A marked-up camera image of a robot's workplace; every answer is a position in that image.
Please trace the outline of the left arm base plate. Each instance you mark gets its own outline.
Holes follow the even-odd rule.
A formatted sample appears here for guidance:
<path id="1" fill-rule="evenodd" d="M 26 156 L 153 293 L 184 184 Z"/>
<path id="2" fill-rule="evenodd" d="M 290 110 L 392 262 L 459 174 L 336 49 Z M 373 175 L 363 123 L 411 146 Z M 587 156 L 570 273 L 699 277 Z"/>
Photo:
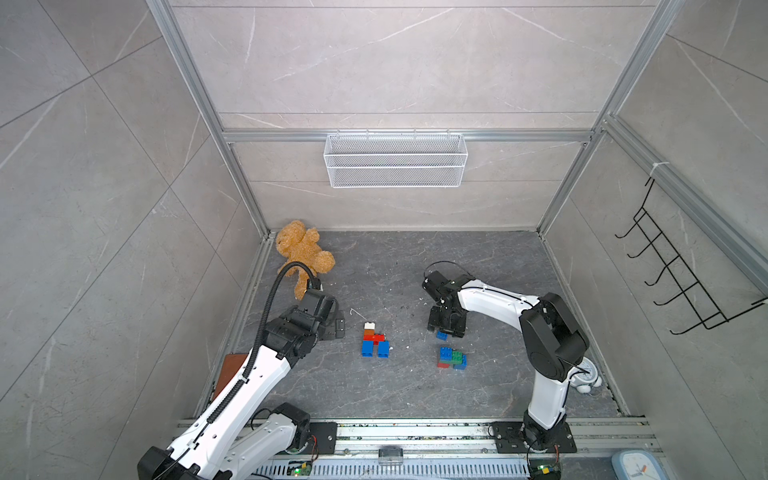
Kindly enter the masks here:
<path id="1" fill-rule="evenodd" d="M 286 449 L 290 454 L 335 453 L 338 424 L 336 422 L 310 422 L 297 427 L 292 444 Z"/>

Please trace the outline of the green lego brick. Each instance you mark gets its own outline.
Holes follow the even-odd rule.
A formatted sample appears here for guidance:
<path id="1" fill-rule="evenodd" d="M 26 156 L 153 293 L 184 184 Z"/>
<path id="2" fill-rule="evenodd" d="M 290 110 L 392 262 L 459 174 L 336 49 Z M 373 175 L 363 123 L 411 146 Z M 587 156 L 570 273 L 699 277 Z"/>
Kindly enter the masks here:
<path id="1" fill-rule="evenodd" d="M 439 368 L 452 368 L 454 365 L 461 365 L 464 361 L 464 354 L 449 348 L 442 348 L 438 356 Z"/>

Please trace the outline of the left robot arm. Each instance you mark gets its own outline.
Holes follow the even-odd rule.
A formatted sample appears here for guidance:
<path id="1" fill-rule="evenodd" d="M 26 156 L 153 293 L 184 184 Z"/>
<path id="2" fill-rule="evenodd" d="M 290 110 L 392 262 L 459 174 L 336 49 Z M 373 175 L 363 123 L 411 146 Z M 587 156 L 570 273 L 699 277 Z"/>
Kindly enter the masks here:
<path id="1" fill-rule="evenodd" d="M 321 281 L 303 262 L 279 271 L 267 299 L 292 269 L 308 275 L 298 305 L 275 319 L 262 320 L 245 363 L 221 394 L 167 448 L 151 447 L 137 465 L 141 479 L 245 479 L 258 466 L 287 450 L 302 450 L 310 436 L 310 416 L 287 403 L 271 411 L 261 425 L 243 430 L 263 400 L 321 340 L 343 335 L 338 302 L 323 292 Z"/>

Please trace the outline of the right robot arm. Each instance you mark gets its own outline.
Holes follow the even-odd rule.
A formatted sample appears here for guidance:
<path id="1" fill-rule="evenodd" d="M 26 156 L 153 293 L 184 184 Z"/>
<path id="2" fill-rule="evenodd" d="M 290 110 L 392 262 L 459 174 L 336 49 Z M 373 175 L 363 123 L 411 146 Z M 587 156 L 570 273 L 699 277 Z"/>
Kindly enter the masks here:
<path id="1" fill-rule="evenodd" d="M 430 332 L 462 338 L 470 312 L 521 332 L 535 370 L 521 437 L 535 452 L 553 447 L 556 436 L 565 431 L 569 385 L 582 372 L 580 364 L 590 346 L 565 301 L 554 293 L 536 297 L 509 292 L 470 274 L 448 279 L 438 271 L 424 276 L 422 288 L 434 301 L 427 324 Z"/>

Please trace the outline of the blue lego brick bottom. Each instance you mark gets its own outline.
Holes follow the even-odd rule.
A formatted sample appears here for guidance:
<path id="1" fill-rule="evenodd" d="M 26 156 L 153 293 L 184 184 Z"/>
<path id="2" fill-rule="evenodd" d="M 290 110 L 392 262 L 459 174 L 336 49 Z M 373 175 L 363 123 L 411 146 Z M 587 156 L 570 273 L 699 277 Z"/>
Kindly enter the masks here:
<path id="1" fill-rule="evenodd" d="M 376 352 L 379 358 L 388 358 L 390 355 L 390 343 L 386 340 L 379 341 Z"/>

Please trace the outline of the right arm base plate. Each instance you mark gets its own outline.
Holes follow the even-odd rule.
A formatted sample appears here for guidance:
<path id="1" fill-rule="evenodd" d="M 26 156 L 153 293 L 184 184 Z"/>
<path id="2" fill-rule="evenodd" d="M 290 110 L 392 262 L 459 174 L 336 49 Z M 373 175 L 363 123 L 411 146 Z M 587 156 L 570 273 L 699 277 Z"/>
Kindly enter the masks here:
<path id="1" fill-rule="evenodd" d="M 489 432 L 500 454 L 577 452 L 570 425 L 565 421 L 549 430 L 536 422 L 497 421 L 490 425 Z"/>

